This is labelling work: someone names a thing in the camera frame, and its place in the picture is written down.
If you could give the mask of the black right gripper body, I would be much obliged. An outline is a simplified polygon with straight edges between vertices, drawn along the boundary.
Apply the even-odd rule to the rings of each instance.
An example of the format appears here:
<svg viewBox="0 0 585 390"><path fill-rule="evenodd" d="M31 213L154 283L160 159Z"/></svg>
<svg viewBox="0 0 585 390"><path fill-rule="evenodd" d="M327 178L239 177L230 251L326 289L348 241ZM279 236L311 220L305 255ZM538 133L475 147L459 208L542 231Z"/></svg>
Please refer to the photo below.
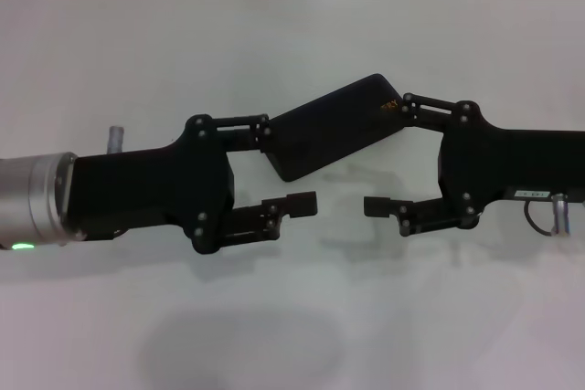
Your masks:
<svg viewBox="0 0 585 390"><path fill-rule="evenodd" d="M472 101L439 101L450 112L439 153L442 228L472 228L487 205L517 192L584 201L584 133L510 130L489 123Z"/></svg>

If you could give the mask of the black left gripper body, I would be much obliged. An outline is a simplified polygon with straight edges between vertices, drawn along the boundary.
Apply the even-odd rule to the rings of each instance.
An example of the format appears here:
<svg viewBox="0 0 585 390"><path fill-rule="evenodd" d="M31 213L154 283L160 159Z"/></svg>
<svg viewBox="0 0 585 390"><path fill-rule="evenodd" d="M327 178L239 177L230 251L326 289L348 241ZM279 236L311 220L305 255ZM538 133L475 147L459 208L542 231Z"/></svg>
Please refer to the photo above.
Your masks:
<svg viewBox="0 0 585 390"><path fill-rule="evenodd" d="M77 159L67 220L91 238L177 226L196 252L212 254L233 203L234 176L217 125L196 115L165 147Z"/></svg>

